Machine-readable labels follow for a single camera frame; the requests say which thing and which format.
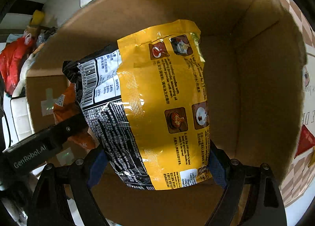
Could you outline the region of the open cardboard box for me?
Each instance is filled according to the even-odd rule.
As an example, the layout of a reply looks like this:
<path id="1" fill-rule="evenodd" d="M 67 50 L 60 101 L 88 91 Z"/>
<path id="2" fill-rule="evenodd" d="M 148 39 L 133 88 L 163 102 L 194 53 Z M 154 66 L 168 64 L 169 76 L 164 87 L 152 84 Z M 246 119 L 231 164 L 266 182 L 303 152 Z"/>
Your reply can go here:
<path id="1" fill-rule="evenodd" d="M 96 0 L 49 38 L 27 74 L 35 131 L 44 106 L 66 89 L 62 63 L 179 19 L 201 30 L 210 137 L 244 165 L 270 166 L 281 182 L 295 154 L 303 107 L 302 34 L 279 0 Z"/>

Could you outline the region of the cookie picture snack pack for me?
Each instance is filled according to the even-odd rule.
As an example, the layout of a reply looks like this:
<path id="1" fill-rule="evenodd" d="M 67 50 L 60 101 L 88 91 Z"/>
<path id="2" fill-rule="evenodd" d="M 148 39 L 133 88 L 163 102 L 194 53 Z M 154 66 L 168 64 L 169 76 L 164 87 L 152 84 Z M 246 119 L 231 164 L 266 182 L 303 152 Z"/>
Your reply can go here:
<path id="1" fill-rule="evenodd" d="M 310 74 L 306 66 L 303 67 L 303 85 L 304 90 L 307 91 L 310 87 Z"/>

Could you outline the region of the white chair near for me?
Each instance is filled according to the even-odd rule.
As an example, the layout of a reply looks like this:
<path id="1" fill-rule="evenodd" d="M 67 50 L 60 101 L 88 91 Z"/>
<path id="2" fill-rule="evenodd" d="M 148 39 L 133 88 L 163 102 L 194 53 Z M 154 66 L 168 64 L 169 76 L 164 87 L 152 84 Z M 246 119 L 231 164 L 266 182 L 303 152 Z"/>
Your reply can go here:
<path id="1" fill-rule="evenodd" d="M 7 119 L 2 118 L 6 146 L 14 145 L 34 133 L 26 97 L 11 98 L 5 93 L 3 109 Z"/>

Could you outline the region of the yellow black noodle pack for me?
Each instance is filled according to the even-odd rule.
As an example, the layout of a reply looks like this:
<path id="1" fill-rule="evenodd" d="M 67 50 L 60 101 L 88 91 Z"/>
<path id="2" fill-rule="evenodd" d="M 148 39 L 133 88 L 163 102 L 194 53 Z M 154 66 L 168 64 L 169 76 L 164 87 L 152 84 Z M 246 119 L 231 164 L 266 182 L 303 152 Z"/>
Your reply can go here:
<path id="1" fill-rule="evenodd" d="M 128 187 L 170 190 L 211 177 L 200 34 L 194 22 L 177 20 L 63 63 L 88 126 Z"/>

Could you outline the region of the white goose plush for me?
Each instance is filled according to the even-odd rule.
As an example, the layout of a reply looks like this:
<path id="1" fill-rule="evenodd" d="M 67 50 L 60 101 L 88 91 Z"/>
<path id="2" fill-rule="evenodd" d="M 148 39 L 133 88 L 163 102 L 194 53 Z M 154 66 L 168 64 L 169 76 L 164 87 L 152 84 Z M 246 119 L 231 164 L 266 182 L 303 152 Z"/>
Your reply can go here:
<path id="1" fill-rule="evenodd" d="M 17 84 L 17 86 L 14 89 L 14 92 L 12 94 L 13 98 L 21 95 L 22 89 L 25 87 L 25 84 L 26 84 L 27 72 L 31 68 L 31 66 L 35 62 L 35 60 L 36 60 L 36 54 L 31 53 L 30 56 L 27 58 L 27 60 L 24 62 L 23 66 L 21 68 L 19 82 L 18 82 L 18 84 Z"/>

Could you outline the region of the red plastic bag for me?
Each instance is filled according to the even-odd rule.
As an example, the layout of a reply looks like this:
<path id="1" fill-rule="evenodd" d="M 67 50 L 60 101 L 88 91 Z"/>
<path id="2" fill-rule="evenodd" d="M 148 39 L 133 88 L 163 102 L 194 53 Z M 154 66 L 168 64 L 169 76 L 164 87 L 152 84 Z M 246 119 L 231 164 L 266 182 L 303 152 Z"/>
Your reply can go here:
<path id="1" fill-rule="evenodd" d="M 12 95 L 20 78 L 21 64 L 27 53 L 31 52 L 36 40 L 31 34 L 20 37 L 7 44 L 1 52 L 1 77 L 4 91 Z"/>

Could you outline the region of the yellow bag on floor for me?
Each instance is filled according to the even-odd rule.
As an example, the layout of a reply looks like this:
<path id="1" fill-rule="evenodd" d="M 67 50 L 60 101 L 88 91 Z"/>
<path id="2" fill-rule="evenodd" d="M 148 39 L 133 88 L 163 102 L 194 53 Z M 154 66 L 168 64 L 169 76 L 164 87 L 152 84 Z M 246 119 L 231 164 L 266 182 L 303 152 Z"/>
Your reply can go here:
<path id="1" fill-rule="evenodd" d="M 40 11 L 40 10 L 35 10 L 31 20 L 29 22 L 30 26 L 40 26 L 40 24 L 42 23 L 43 19 L 45 17 L 45 13 Z"/>

